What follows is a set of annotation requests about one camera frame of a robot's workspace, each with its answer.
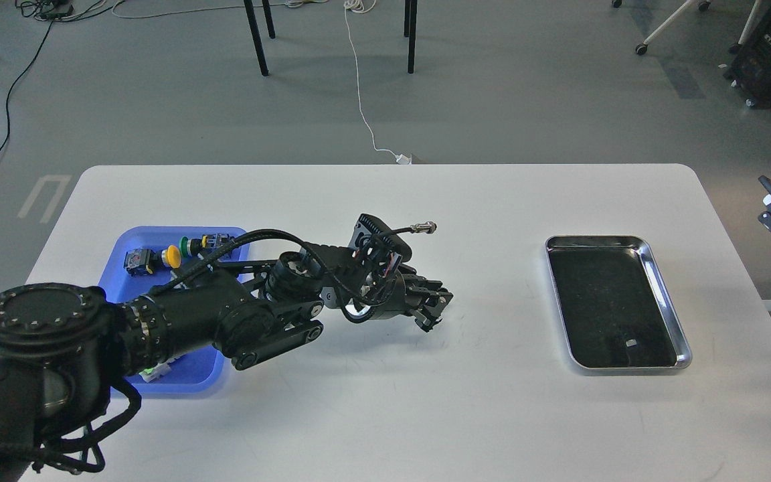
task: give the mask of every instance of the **black chair leg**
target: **black chair leg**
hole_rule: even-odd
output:
[[[264,46],[260,43],[260,31],[258,30],[258,20],[254,18],[254,6],[252,0],[242,0],[246,7],[246,16],[248,16],[248,28],[252,31],[252,41],[254,42],[254,53],[258,55],[258,64],[260,65],[261,76],[269,76],[270,71],[266,68],[266,58],[264,57]]]
[[[272,26],[272,10],[270,9],[270,0],[261,0],[264,6],[264,16],[266,17],[266,31],[270,34],[270,39],[275,39],[276,30]]]
[[[404,37],[410,36],[410,0],[404,3]]]
[[[416,71],[416,15],[418,13],[418,0],[410,2],[410,63],[406,71],[412,74]]]

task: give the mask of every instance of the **chair leg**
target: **chair leg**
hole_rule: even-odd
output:
[[[752,35],[752,30],[755,27],[755,17],[758,16],[758,10],[760,10],[762,0],[755,0],[755,4],[752,7],[752,12],[749,13],[749,19],[746,21],[746,27],[743,28],[743,33],[740,36],[740,45],[745,45],[746,40]]]
[[[264,6],[264,16],[266,17],[266,33],[270,34],[270,39],[275,39],[276,30],[272,25],[272,9],[270,9],[270,0],[261,0],[260,4]]]
[[[642,42],[643,45],[648,45],[651,43],[651,41],[654,39],[654,37],[658,36],[660,33],[662,33],[663,30],[665,30],[668,25],[670,25],[673,21],[677,19],[677,17],[680,16],[680,13],[683,12],[683,10],[688,9],[695,3],[697,3],[698,0],[686,0],[682,5],[680,5],[680,8],[676,10],[676,12],[671,13],[671,16],[666,19],[666,21],[662,22],[662,25],[659,25],[656,27],[656,30],[654,30],[651,34],[648,35],[648,37]]]
[[[416,71],[416,15],[418,13],[418,0],[410,0],[410,61],[406,68],[407,73]]]
[[[404,2],[404,37],[410,36],[410,0]]]
[[[269,76],[270,71],[266,68],[266,58],[264,57],[264,46],[260,43],[260,31],[258,30],[258,19],[254,18],[254,6],[252,0],[242,0],[246,7],[246,16],[248,16],[248,28],[252,31],[252,41],[254,42],[254,53],[258,55],[258,65],[260,65],[261,76]]]

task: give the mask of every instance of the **blue tray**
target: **blue tray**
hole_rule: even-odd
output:
[[[177,245],[180,238],[201,238],[204,234],[227,232],[233,237],[242,235],[239,228],[202,228],[201,226],[139,226],[120,235],[106,263],[99,286],[106,290],[106,299],[113,303],[131,300],[147,293],[154,285],[171,280],[169,271],[159,271],[152,276],[130,276],[123,268],[126,252],[137,248],[162,251],[169,244]],[[245,260],[248,245],[232,251],[232,260]],[[145,382],[141,376],[128,376],[128,380],[142,394],[193,394],[206,390],[222,373],[224,357],[213,347],[204,347],[183,355],[171,364],[171,372],[153,382]]]

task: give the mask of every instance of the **floor marking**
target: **floor marking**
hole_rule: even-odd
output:
[[[28,216],[28,212],[31,211],[31,206],[34,205],[34,201],[37,201],[37,196],[40,195],[40,191],[43,190],[46,183],[58,183],[55,194],[52,195],[50,203],[46,205],[46,211],[44,211],[43,217],[40,218],[40,224],[46,224],[50,222],[50,219],[52,219],[52,214],[55,213],[56,208],[58,208],[58,204],[60,204],[62,200],[64,190],[67,189],[67,185],[70,182],[71,177],[72,176],[70,175],[64,174],[48,174],[46,176],[40,177],[37,180],[37,183],[34,183],[34,187],[28,194],[28,197],[25,199],[25,202],[22,204],[22,208],[19,210],[19,213],[16,217],[23,219],[24,217]]]

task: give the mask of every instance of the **stainless steel tray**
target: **stainless steel tray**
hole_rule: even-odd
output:
[[[570,357],[581,369],[639,375],[689,366],[689,343],[643,239],[556,236],[547,259]]]

